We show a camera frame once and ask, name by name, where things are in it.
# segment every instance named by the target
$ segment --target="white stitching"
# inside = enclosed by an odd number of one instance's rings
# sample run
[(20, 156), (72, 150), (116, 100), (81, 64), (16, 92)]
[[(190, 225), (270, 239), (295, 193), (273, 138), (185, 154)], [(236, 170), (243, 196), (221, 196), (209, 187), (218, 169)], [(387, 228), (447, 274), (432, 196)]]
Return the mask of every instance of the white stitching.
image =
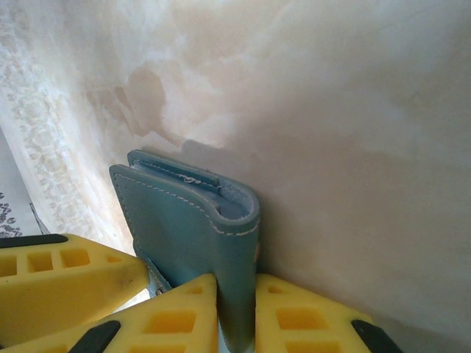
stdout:
[(114, 173), (114, 177), (115, 177), (115, 180), (116, 180), (116, 176), (120, 176), (121, 178), (123, 179), (127, 179), (131, 182), (135, 182), (137, 184), (141, 184), (147, 188), (151, 188), (153, 190), (157, 190), (161, 193), (166, 193), (167, 195), (170, 195), (170, 196), (173, 196), (173, 197), (176, 197), (177, 199), (179, 200), (182, 200), (183, 202), (186, 202), (187, 204), (191, 205), (192, 207), (195, 207), (197, 208), (200, 212), (204, 213), (204, 215), (206, 216), (206, 218), (208, 218), (211, 226), (214, 228), (214, 230), (216, 230), (219, 234), (222, 234), (222, 235), (237, 235), (237, 236), (242, 236), (242, 235), (248, 235), (252, 232), (254, 232), (257, 228), (258, 228), (258, 225), (260, 223), (260, 218), (257, 220), (257, 223), (255, 224), (255, 226), (253, 228), (251, 228), (250, 230), (247, 230), (246, 232), (240, 232), (240, 233), (231, 233), (231, 232), (225, 232), (223, 230), (220, 230), (216, 227), (216, 225), (213, 223), (213, 221), (211, 220), (210, 216), (206, 213), (206, 211), (204, 209), (202, 209), (200, 206), (198, 206), (197, 204), (194, 204), (193, 202), (190, 202), (190, 200), (187, 200), (181, 196), (178, 196), (176, 193), (170, 193), (169, 191), (165, 191), (164, 189), (160, 189), (158, 187), (155, 187), (155, 186), (152, 186), (152, 185), (149, 185), (149, 184), (146, 184), (145, 182), (139, 182), (138, 180), (135, 180), (135, 179), (132, 179), (132, 178), (129, 178), (128, 176), (124, 176), (122, 174), (118, 174), (118, 173)]
[[(128, 212), (127, 208), (126, 208), (126, 204), (124, 203), (124, 199), (119, 195), (119, 194), (120, 194), (120, 192), (119, 192), (119, 185), (116, 184), (116, 187), (117, 187), (117, 191), (118, 191), (117, 196), (118, 196), (118, 198), (121, 200), (121, 204), (123, 205), (123, 211), (124, 211), (124, 213), (125, 213), (126, 216), (127, 216), (127, 219), (128, 219), (128, 221), (129, 221), (129, 224), (130, 224), (130, 228), (131, 228), (131, 230), (132, 230), (132, 233), (135, 233), (135, 229), (134, 229), (134, 226), (131, 224), (131, 220), (130, 220), (130, 217), (129, 217), (129, 212)], [(139, 243), (139, 239), (135, 239), (135, 241), (136, 241), (136, 243), (138, 244), (139, 249), (141, 249), (141, 245), (140, 245), (140, 243)], [(152, 277), (154, 277), (154, 280), (155, 280), (155, 282), (157, 283), (157, 285), (158, 285), (162, 290), (165, 290), (166, 286), (165, 286), (164, 284), (162, 284), (162, 282), (158, 279), (158, 277), (156, 276), (156, 274), (154, 273), (154, 271), (149, 267), (149, 265), (147, 265), (147, 262), (146, 262), (145, 260), (143, 260), (143, 262), (144, 262), (144, 265), (146, 265), (147, 270), (152, 274)]]
[(185, 175), (185, 174), (174, 173), (173, 171), (170, 171), (170, 170), (168, 170), (168, 169), (162, 168), (162, 167), (160, 167), (160, 166), (158, 166), (158, 165), (155, 165), (155, 164), (151, 164), (151, 163), (146, 162), (146, 161), (144, 161), (144, 160), (135, 160), (135, 161), (137, 161), (137, 162), (139, 162), (139, 163), (142, 163), (142, 164), (144, 164), (144, 165), (148, 165), (148, 166), (153, 167), (153, 168), (158, 168), (158, 169), (160, 169), (160, 170), (162, 170), (162, 171), (166, 171), (166, 172), (168, 172), (168, 173), (170, 173), (170, 174), (175, 175), (176, 177), (183, 177), (183, 181), (184, 181), (184, 182), (187, 182), (188, 184), (191, 184), (192, 182), (194, 182), (195, 184), (206, 184), (206, 185), (209, 185), (209, 186), (211, 186), (211, 187), (213, 187), (213, 188), (220, 188), (220, 186), (215, 186), (215, 185), (212, 185), (212, 184), (210, 184), (210, 183), (208, 183), (208, 182), (202, 182), (201, 180), (199, 180), (199, 179), (197, 179), (197, 178), (193, 178), (192, 176), (187, 176), (187, 175)]

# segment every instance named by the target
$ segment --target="white fabric backdrop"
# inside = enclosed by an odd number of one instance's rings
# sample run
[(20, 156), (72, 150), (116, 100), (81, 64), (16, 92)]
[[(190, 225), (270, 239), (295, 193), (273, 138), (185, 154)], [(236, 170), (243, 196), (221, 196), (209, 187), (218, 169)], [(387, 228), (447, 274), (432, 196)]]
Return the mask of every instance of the white fabric backdrop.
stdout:
[(252, 186), (266, 270), (471, 348), (468, 0), (4, 0), (0, 124), (40, 217), (131, 251), (133, 148)]

